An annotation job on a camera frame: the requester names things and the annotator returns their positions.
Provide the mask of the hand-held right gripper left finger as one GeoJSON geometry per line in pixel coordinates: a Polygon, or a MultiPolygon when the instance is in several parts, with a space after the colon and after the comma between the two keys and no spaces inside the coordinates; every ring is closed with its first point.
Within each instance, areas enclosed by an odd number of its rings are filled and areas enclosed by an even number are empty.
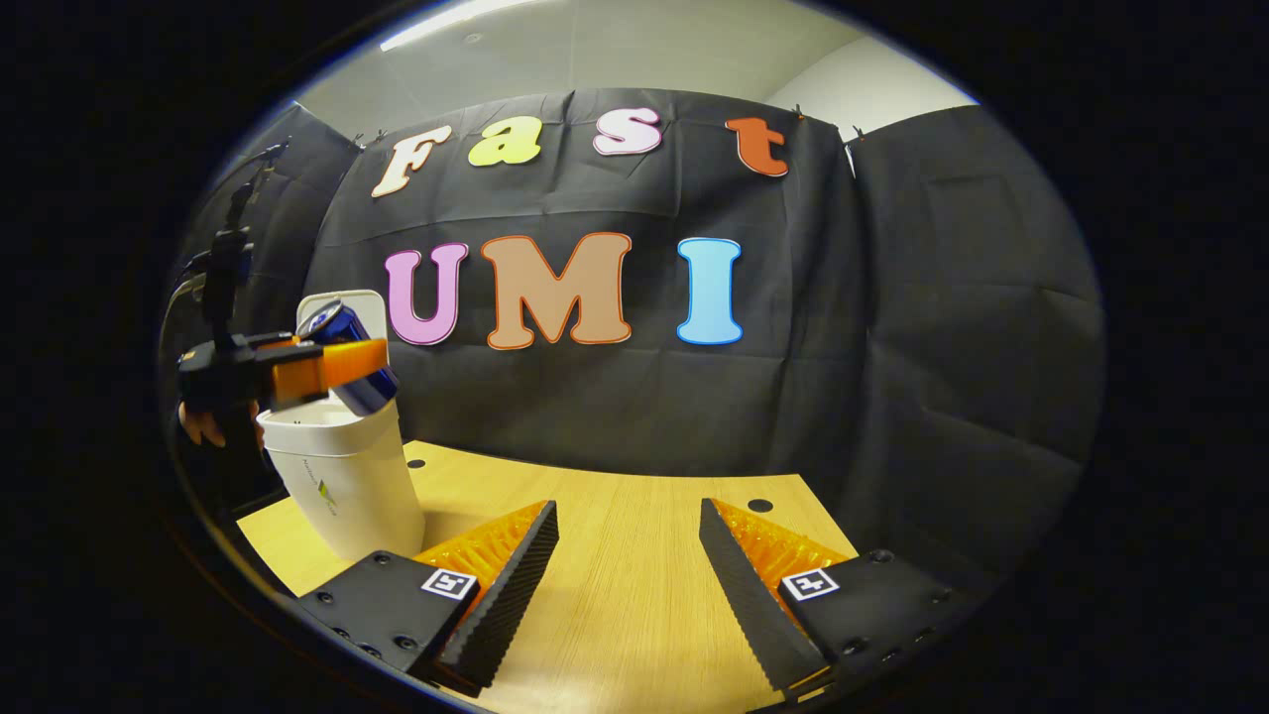
{"type": "Polygon", "coordinates": [[[560,539],[551,498],[428,548],[373,550],[299,606],[373,658],[476,698],[490,687],[560,539]]]}

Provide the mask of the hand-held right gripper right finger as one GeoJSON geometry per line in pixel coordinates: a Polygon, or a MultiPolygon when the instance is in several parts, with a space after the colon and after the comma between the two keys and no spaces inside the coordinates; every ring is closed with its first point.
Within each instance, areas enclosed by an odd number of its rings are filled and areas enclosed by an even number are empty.
{"type": "Polygon", "coordinates": [[[975,605],[891,550],[844,555],[721,498],[703,498],[699,539],[761,673],[783,695],[874,682],[975,605]]]}

